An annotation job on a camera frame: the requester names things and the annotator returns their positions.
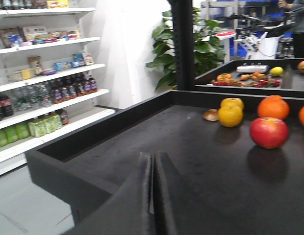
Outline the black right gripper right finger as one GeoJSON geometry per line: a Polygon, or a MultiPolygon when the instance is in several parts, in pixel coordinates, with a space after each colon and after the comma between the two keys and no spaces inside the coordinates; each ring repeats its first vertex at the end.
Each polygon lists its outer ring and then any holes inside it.
{"type": "Polygon", "coordinates": [[[304,219],[252,225],[223,215],[189,188],[165,152],[154,157],[153,206],[158,235],[304,235],[304,219]]]}

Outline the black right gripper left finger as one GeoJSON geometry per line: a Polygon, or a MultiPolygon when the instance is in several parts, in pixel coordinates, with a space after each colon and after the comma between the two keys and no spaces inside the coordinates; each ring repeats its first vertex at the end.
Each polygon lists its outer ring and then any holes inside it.
{"type": "Polygon", "coordinates": [[[120,188],[67,235],[153,235],[150,213],[152,156],[140,153],[136,169],[120,188]]]}

